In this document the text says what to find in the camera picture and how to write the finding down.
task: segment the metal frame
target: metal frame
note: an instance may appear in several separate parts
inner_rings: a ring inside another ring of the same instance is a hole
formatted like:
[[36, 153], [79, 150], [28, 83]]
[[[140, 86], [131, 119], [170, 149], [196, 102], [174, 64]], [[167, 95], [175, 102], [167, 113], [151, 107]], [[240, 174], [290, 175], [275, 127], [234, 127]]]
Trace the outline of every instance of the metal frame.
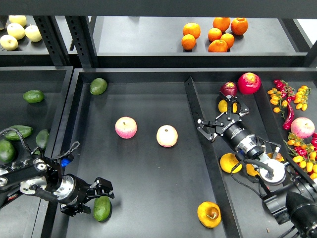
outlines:
[[83, 68], [99, 67], [93, 32], [87, 16], [65, 16]]
[[34, 16], [55, 66], [70, 66], [69, 55], [54, 16]]

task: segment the yellow apple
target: yellow apple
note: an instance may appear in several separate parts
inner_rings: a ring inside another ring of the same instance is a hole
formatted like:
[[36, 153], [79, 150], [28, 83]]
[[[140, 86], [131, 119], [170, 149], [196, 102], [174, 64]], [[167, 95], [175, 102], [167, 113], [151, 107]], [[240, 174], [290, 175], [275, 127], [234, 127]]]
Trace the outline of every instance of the yellow apple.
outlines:
[[7, 51], [14, 51], [16, 48], [18, 48], [18, 41], [13, 36], [3, 35], [0, 38], [0, 45]]
[[9, 16], [9, 21], [11, 23], [18, 23], [22, 27], [25, 27], [25, 25], [26, 25], [26, 17], [23, 16], [23, 15], [10, 15]]
[[178, 139], [177, 131], [171, 125], [163, 125], [158, 129], [157, 141], [163, 147], [171, 147]]
[[30, 39], [30, 41], [33, 42], [38, 42], [42, 39], [39, 28], [36, 25], [29, 25], [27, 28], [25, 28], [25, 35]]
[[13, 36], [17, 40], [20, 40], [25, 36], [25, 30], [23, 26], [18, 23], [10, 23], [6, 28], [6, 31], [10, 36]]

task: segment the shelf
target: shelf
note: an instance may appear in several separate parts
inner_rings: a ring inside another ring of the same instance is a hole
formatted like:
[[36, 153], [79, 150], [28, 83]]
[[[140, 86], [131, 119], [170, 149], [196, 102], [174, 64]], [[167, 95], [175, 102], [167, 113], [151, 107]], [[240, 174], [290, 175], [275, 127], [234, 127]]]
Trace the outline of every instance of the shelf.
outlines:
[[[196, 46], [181, 46], [183, 27], [196, 22]], [[298, 51], [278, 19], [248, 18], [249, 28], [227, 53], [209, 53], [213, 18], [98, 16], [94, 41], [101, 67], [296, 67]]]
[[259, 18], [305, 18], [314, 19], [317, 15], [316, 1], [147, 1], [147, 0], [103, 0], [77, 1], [63, 0], [38, 2], [29, 0], [27, 4], [16, 7], [13, 1], [1, 5], [0, 15], [105, 15], [105, 16], [245, 16]]
[[[72, 67], [0, 67], [0, 130], [12, 125], [31, 126], [33, 133], [26, 142], [34, 149], [36, 135], [49, 129], [46, 156], [51, 157], [71, 73]], [[23, 93], [33, 89], [44, 92], [44, 101], [29, 104], [23, 99]], [[18, 152], [17, 160], [27, 159], [29, 153], [22, 144], [18, 141], [12, 144]], [[2, 208], [1, 236], [31, 237], [39, 204], [40, 198], [23, 195]]]
[[[198, 125], [193, 122], [190, 113], [183, 84], [189, 77], [195, 82], [206, 119], [213, 120], [219, 115], [216, 101], [221, 85], [237, 81], [248, 71], [259, 75], [263, 86], [254, 95], [238, 94], [250, 108], [243, 121], [256, 135], [280, 143], [286, 133], [279, 129], [283, 120], [272, 112], [266, 91], [273, 87], [274, 79], [281, 78], [290, 81], [294, 87], [302, 84], [310, 86], [310, 99], [314, 101], [316, 96], [313, 94], [317, 93], [316, 69], [76, 69], [55, 153], [59, 153], [59, 148], [64, 151], [72, 142], [80, 141], [80, 149], [75, 152], [75, 160], [66, 172], [85, 181], [92, 182], [97, 176], [110, 180], [115, 199], [111, 200], [111, 218], [105, 223], [98, 223], [87, 214], [70, 218], [60, 213], [58, 208], [54, 222], [49, 220], [46, 224], [47, 229], [53, 223], [52, 237], [96, 236], [105, 232], [111, 237], [127, 234], [151, 234], [152, 237], [188, 234], [192, 234], [191, 237], [277, 237], [291, 228], [290, 222], [278, 225], [262, 200], [237, 184], [219, 166], [212, 169], [208, 166], [209, 159], [215, 162], [232, 150], [221, 138], [217, 138], [211, 144], [215, 155], [213, 157], [211, 153], [211, 158], [207, 159], [197, 137], [195, 128]], [[106, 79], [108, 88], [104, 94], [93, 96], [89, 92], [89, 84], [97, 77]], [[305, 115], [316, 124], [316, 109], [317, 106], [311, 104], [305, 112], [296, 111], [296, 116]], [[115, 133], [114, 124], [122, 116], [131, 116], [138, 124], [137, 134], [132, 139], [121, 139]], [[160, 147], [156, 142], [156, 131], [163, 124], [170, 124], [178, 131], [178, 142], [172, 148]], [[284, 145], [281, 153], [287, 158]], [[212, 177], [211, 170], [219, 170], [221, 176]], [[243, 174], [235, 174], [235, 177], [258, 190], [258, 186], [251, 184]], [[219, 199], [221, 182], [226, 187], [230, 199], [228, 203]], [[272, 190], [278, 188], [280, 185], [270, 186]], [[239, 235], [230, 236], [231, 228], [223, 222], [212, 230], [199, 223], [196, 209], [205, 200], [222, 205], [223, 221], [227, 219], [228, 222], [230, 217], [231, 222], [237, 225]], [[92, 201], [87, 205], [93, 208]]]

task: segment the red chili pepper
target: red chili pepper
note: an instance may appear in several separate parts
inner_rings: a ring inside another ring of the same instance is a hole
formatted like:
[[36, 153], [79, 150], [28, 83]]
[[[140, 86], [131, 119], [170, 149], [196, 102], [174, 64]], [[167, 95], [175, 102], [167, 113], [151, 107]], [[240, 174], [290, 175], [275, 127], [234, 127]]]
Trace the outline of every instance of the red chili pepper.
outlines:
[[300, 156], [305, 156], [305, 155], [307, 155], [307, 151], [304, 150], [304, 149], [298, 150], [297, 153], [298, 153]]
[[287, 111], [288, 111], [288, 115], [287, 118], [283, 124], [283, 129], [285, 130], [289, 130], [291, 128], [291, 124], [294, 120], [294, 110], [292, 108], [292, 106], [290, 105], [290, 103], [287, 104]]

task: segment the black tray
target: black tray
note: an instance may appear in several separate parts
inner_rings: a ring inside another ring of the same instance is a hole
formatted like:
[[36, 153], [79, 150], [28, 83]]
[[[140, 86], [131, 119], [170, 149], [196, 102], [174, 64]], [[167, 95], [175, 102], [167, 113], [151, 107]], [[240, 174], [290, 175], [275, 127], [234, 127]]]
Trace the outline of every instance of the black tray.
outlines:
[[[111, 201], [112, 216], [106, 223], [98, 223], [87, 214], [69, 218], [57, 209], [52, 237], [150, 234], [151, 237], [270, 238], [292, 227], [290, 222], [279, 226], [261, 199], [237, 184], [219, 166], [212, 170], [220, 170], [221, 176], [210, 180], [214, 177], [210, 175], [210, 168], [208, 170], [209, 163], [204, 161], [197, 124], [189, 110], [191, 102], [183, 84], [189, 77], [197, 88], [206, 119], [213, 120], [219, 115], [215, 102], [220, 86], [229, 80], [237, 81], [248, 71], [258, 74], [263, 86], [254, 95], [239, 94], [250, 108], [250, 114], [244, 116], [243, 121], [256, 135], [280, 142], [286, 132], [277, 128], [283, 120], [272, 112], [266, 91], [273, 87], [274, 79], [281, 78], [294, 82], [294, 87], [310, 86], [310, 100], [314, 101], [316, 69], [76, 69], [54, 153], [65, 151], [72, 142], [80, 141], [75, 161], [66, 168], [66, 173], [87, 182], [104, 177], [112, 181], [116, 198]], [[89, 84], [96, 77], [109, 82], [107, 91], [100, 96], [89, 93]], [[296, 111], [296, 116], [305, 115], [317, 124], [314, 111], [316, 106], [310, 103], [306, 112]], [[138, 124], [138, 132], [130, 140], [119, 138], [114, 131], [116, 120], [122, 116], [131, 116]], [[163, 124], [175, 126], [179, 133], [177, 144], [169, 149], [160, 147], [155, 139], [157, 129]], [[221, 138], [211, 146], [215, 160], [232, 152]], [[285, 146], [281, 152], [287, 157]], [[242, 174], [235, 176], [258, 189]], [[219, 196], [223, 191], [218, 187], [221, 182], [229, 199], [225, 204]], [[222, 204], [223, 221], [230, 223], [228, 217], [233, 215], [231, 222], [238, 228], [236, 233], [231, 233], [223, 222], [211, 230], [199, 223], [197, 206], [205, 200], [215, 201], [216, 197], [220, 198], [216, 202]], [[92, 201], [87, 205], [93, 208]], [[52, 222], [48, 220], [45, 227], [52, 227]]]
[[[31, 126], [34, 131], [26, 141], [34, 149], [37, 133], [49, 129], [45, 154], [51, 157], [71, 74], [72, 67], [0, 68], [0, 130], [17, 124]], [[43, 91], [44, 101], [29, 104], [22, 98], [24, 92], [32, 89]], [[21, 143], [14, 141], [13, 145], [18, 151], [16, 160], [25, 160], [28, 152]], [[1, 236], [31, 237], [39, 204], [39, 198], [23, 195], [2, 208]]]
[[[294, 46], [284, 24], [273, 18], [248, 18], [249, 28], [227, 53], [209, 53], [213, 17], [98, 16], [94, 41], [101, 67], [294, 67], [306, 55]], [[201, 35], [186, 51], [183, 27], [196, 22]]]

